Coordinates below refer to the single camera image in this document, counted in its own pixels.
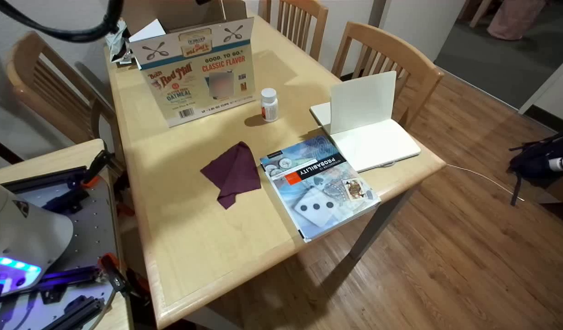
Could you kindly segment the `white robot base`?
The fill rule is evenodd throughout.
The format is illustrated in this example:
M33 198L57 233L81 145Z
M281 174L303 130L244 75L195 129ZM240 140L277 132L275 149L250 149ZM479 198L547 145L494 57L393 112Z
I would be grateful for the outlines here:
M0 185L0 288L11 295L33 288L68 250L74 222Z

